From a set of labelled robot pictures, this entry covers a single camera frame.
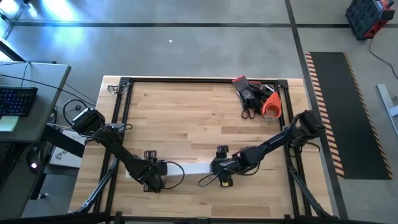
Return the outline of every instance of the gray floor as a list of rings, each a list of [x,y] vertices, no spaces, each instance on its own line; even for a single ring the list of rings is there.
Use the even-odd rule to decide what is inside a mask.
[[[349,0],[290,1],[298,24],[347,23],[344,14]],[[32,0],[19,21],[289,23],[281,0],[59,2]],[[391,23],[398,23],[398,16]],[[304,51],[348,54],[392,172],[398,175],[398,139],[375,88],[383,83],[391,96],[398,95],[398,80],[391,69],[368,52],[369,41],[358,42],[347,28],[298,32]],[[398,69],[397,35],[398,28],[383,29],[372,48]],[[303,77],[290,28],[15,26],[7,42],[27,60],[56,60],[71,65],[67,82],[93,99],[103,75]],[[90,84],[79,82],[81,78]],[[63,94],[58,105],[69,99]],[[44,215],[67,212],[65,205],[74,180],[62,177],[71,184],[58,184],[54,178],[58,177],[46,180],[52,183],[47,190],[54,199],[40,202]],[[398,219],[397,179],[340,180],[340,186],[350,219],[384,223]],[[64,188],[63,193],[55,190],[58,187]],[[49,210],[49,205],[59,205],[59,209]],[[37,208],[28,205],[24,216],[37,215]]]

